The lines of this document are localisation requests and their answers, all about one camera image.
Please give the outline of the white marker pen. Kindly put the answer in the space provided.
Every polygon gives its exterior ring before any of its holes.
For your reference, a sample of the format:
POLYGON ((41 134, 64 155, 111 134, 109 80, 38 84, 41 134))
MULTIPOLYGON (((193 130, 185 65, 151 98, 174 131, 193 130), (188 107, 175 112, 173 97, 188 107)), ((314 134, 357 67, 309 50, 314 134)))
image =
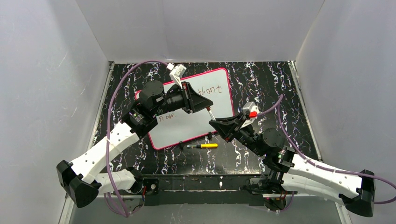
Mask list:
POLYGON ((208 112, 209 112, 209 114, 210 114, 210 116, 211 116, 211 120, 216 120, 216 119, 215 119, 215 116, 214 116, 213 113, 212 113, 212 111, 211 111, 211 110, 208 110, 208 112))

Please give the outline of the pink framed whiteboard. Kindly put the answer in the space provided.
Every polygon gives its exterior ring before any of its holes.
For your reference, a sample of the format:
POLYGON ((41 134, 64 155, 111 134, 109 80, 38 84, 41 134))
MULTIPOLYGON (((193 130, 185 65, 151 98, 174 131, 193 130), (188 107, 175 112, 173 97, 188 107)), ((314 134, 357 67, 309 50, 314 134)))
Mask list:
MULTIPOLYGON (((194 91, 213 102, 211 112, 215 118, 225 118, 234 115, 231 85, 228 71, 218 68, 200 74, 184 77, 182 81, 189 82, 194 91)), ((200 138, 214 132, 209 125, 211 119, 208 111, 187 114, 182 109, 157 116, 158 125, 149 133, 148 137, 155 150, 174 146, 179 142, 186 142, 200 138)))

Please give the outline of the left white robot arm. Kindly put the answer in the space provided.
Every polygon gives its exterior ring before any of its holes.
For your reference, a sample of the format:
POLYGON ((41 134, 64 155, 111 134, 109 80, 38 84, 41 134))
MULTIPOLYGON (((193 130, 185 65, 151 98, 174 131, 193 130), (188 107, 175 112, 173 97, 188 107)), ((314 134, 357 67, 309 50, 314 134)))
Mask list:
POLYGON ((157 117, 182 109, 187 114, 209 109, 213 102, 199 95, 189 82, 174 84, 167 91, 160 81, 146 83, 128 113, 91 149, 72 161, 60 161, 57 175, 60 185, 74 204, 83 208, 99 194, 116 189, 132 190, 143 184, 142 175, 134 168, 108 171, 110 161, 146 136, 157 124, 157 117))

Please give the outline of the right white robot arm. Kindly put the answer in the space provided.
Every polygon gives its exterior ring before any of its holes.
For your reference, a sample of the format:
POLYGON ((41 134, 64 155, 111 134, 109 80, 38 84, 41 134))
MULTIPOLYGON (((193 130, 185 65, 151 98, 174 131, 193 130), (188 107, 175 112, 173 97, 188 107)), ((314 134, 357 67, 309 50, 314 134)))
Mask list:
POLYGON ((330 199, 359 216, 374 214, 375 181, 373 172, 351 172, 309 157, 302 158, 286 145, 285 135, 268 128, 256 132, 248 114, 209 121, 226 142, 237 140, 259 157, 270 169, 265 185, 271 190, 301 192, 330 199))

